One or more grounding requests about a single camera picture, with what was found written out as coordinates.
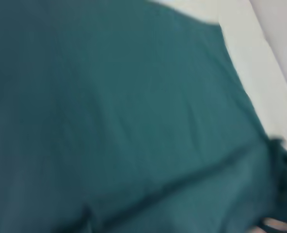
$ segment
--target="white surface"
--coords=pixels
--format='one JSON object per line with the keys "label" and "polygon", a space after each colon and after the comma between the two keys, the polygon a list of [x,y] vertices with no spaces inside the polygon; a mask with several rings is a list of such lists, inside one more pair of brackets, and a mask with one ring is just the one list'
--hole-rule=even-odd
{"label": "white surface", "polygon": [[233,64],[266,133],[287,142],[287,83],[249,0],[160,1],[199,20],[220,23]]}
{"label": "white surface", "polygon": [[287,80],[287,0],[250,0]]}

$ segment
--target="teal shirt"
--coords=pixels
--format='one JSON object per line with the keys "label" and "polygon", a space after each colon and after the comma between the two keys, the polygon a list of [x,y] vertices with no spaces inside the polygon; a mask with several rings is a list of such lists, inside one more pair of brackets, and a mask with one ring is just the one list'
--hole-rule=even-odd
{"label": "teal shirt", "polygon": [[49,232],[84,206],[101,228],[254,142],[111,232],[237,233],[273,207],[268,139],[222,30],[139,0],[0,4],[0,233]]}

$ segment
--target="white bed sheet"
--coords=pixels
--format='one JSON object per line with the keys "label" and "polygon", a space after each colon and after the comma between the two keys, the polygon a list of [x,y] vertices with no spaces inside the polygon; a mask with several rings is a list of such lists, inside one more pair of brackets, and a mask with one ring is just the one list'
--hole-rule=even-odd
{"label": "white bed sheet", "polygon": [[239,78],[266,131],[287,149],[287,83],[249,0],[158,0],[196,19],[219,23]]}

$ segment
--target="dark green fabric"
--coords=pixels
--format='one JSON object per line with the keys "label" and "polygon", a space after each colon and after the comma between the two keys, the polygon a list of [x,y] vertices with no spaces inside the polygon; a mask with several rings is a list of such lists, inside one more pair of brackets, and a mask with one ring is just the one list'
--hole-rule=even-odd
{"label": "dark green fabric", "polygon": [[271,150],[273,151],[273,171],[278,186],[278,196],[275,209],[266,217],[287,222],[287,151],[280,146],[280,141],[273,143]]}
{"label": "dark green fabric", "polygon": [[273,208],[268,139],[220,26],[136,0],[0,0],[0,233],[100,226],[215,166],[113,233],[240,233]]}

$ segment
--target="hand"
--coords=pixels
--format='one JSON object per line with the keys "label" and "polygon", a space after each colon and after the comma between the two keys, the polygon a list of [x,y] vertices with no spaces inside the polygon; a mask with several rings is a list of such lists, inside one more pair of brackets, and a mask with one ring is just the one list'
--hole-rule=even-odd
{"label": "hand", "polygon": [[[281,222],[272,218],[266,218],[264,219],[263,223],[276,230],[287,231],[287,223],[285,222]],[[266,233],[266,232],[258,227],[255,227],[251,229],[248,233]]]}

